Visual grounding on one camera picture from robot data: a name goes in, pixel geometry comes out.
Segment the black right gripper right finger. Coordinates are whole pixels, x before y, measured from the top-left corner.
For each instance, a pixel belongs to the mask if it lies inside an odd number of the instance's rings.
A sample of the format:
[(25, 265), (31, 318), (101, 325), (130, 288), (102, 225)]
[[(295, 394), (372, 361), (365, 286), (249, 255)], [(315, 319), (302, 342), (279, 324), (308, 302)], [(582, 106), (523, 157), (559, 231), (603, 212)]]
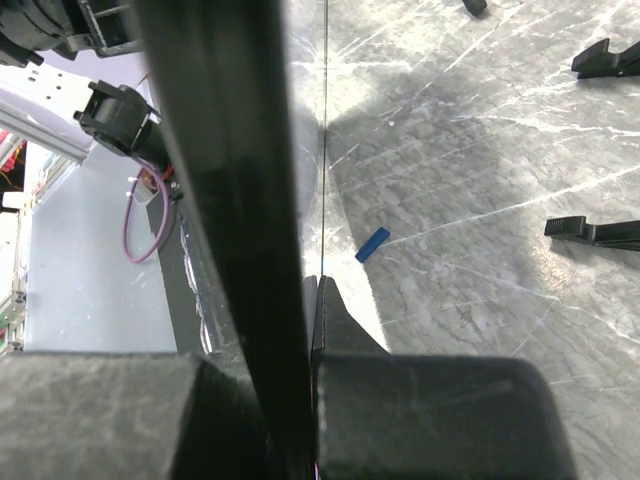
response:
[(318, 286), (312, 360), (323, 479), (574, 479), (541, 373), (507, 357), (394, 355)]

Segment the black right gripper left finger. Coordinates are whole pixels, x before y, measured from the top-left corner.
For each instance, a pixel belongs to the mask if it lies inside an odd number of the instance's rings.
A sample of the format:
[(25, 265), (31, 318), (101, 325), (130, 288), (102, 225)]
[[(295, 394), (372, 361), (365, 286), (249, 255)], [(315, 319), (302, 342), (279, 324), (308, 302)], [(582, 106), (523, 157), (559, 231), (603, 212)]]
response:
[(5, 479), (265, 479), (249, 379), (194, 355), (1, 361)]

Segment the blue marker cap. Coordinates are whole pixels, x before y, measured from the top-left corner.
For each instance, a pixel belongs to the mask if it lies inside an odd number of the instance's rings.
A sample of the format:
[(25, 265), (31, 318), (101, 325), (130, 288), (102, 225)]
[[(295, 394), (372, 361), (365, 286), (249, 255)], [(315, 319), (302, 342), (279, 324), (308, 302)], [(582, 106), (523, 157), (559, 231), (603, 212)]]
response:
[(355, 254), (355, 259), (364, 263), (390, 236), (390, 232), (384, 228), (378, 228), (359, 248)]

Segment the white whiteboard black frame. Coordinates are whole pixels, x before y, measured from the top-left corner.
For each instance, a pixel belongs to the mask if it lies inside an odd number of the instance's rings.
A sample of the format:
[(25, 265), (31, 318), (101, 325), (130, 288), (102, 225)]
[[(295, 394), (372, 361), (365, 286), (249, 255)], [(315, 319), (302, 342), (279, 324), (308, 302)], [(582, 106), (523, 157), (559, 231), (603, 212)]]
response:
[(137, 1), (205, 320), (173, 479), (316, 475), (324, 1)]

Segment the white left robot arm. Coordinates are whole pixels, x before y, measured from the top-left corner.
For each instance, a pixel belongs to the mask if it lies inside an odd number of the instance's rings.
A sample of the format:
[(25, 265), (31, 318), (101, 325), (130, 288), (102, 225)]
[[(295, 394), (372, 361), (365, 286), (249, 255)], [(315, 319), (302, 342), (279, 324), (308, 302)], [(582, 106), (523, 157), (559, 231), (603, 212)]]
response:
[(166, 169), (132, 20), (127, 1), (2, 2), (2, 128), (75, 162), (99, 144)]

